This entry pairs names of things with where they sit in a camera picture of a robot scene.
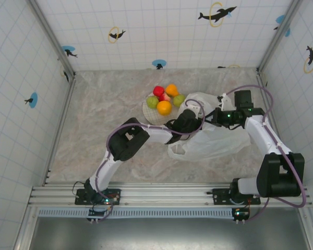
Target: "fruit basket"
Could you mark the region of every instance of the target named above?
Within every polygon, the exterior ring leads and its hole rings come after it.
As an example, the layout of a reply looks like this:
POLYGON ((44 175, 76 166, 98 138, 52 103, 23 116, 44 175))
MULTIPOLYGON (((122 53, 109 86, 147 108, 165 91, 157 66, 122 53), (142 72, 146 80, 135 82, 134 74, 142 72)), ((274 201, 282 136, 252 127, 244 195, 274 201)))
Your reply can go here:
POLYGON ((153 109, 147 106, 145 100, 148 96, 145 97, 144 102, 142 103, 142 113, 149 123, 159 126, 167 123, 169 120, 177 118, 178 107, 172 104, 172 112, 168 116, 162 116, 159 114, 156 108, 153 109))

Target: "gray floor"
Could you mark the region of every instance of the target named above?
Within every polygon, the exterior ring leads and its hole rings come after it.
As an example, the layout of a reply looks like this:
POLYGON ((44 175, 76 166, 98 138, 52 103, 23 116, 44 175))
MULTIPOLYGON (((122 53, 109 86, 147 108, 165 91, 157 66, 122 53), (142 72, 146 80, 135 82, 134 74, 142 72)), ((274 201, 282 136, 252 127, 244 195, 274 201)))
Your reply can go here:
MULTIPOLYGON (((220 95, 257 84, 255 69, 183 69, 79 72, 48 182, 84 181, 99 165, 108 134, 130 117, 147 123, 142 103, 156 85, 175 83, 183 94, 220 95)), ((251 89, 263 108, 258 89, 251 89)), ((120 182, 230 182, 253 177, 263 157, 256 145, 227 157, 199 162, 170 159, 167 146, 144 145, 113 176, 120 182)))
POLYGON ((248 224, 223 219, 40 218, 34 250, 306 250, 297 209, 268 208, 248 224))

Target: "orange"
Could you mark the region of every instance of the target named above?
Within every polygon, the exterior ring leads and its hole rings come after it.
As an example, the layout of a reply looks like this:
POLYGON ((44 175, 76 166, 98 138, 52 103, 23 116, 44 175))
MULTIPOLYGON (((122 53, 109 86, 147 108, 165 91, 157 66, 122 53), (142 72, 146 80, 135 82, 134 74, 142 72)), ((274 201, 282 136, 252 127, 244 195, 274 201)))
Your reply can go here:
POLYGON ((156 108, 162 116, 167 116, 172 112, 172 104, 169 101, 159 102, 156 108))
POLYGON ((179 95, 176 85, 172 83, 166 87, 166 93, 172 97, 179 95))

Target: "vent grille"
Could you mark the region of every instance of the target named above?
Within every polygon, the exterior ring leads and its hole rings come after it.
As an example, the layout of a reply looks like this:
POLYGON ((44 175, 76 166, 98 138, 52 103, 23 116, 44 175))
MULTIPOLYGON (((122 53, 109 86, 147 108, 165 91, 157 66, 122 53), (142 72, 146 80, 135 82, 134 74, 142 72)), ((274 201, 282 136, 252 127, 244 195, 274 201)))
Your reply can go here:
MULTIPOLYGON (((40 208, 39 217, 100 218, 88 216, 89 208, 40 208)), ((109 216, 123 218, 224 218, 232 219, 231 208, 114 208, 109 216)))

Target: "marble floor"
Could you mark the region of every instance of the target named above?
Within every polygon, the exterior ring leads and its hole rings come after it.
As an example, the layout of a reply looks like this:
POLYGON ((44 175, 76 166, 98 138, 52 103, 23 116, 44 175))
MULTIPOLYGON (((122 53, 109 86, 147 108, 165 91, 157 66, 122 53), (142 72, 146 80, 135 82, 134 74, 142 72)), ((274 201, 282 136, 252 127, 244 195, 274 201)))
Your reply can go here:
MULTIPOLYGON (((108 134, 130 117, 147 123, 142 103, 156 85, 175 83, 183 94, 220 95, 237 86, 257 84, 255 69, 182 69, 85 71, 77 81, 68 108, 48 182, 85 181, 105 152, 108 134)), ((258 89, 251 89, 255 107, 262 107, 258 89)), ((263 156, 251 144, 237 154, 199 162, 169 158, 167 146, 147 144, 114 174, 122 182, 230 182, 257 174, 263 156)))

